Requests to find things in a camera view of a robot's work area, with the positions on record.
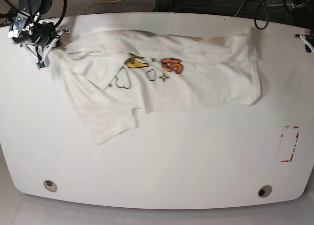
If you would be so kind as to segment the red tape rectangle marking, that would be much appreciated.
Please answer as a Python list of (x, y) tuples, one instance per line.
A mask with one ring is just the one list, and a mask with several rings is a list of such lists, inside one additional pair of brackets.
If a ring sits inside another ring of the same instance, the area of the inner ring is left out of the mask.
[(278, 158), (282, 163), (292, 161), (299, 138), (299, 126), (285, 126), (280, 136)]

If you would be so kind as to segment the white T-shirt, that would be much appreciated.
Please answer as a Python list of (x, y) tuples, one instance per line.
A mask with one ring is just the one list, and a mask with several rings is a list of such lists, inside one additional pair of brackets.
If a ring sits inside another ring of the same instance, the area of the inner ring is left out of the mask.
[(209, 38), (101, 31), (53, 56), (69, 101), (97, 144), (136, 128), (136, 109), (251, 106), (261, 97), (249, 30)]

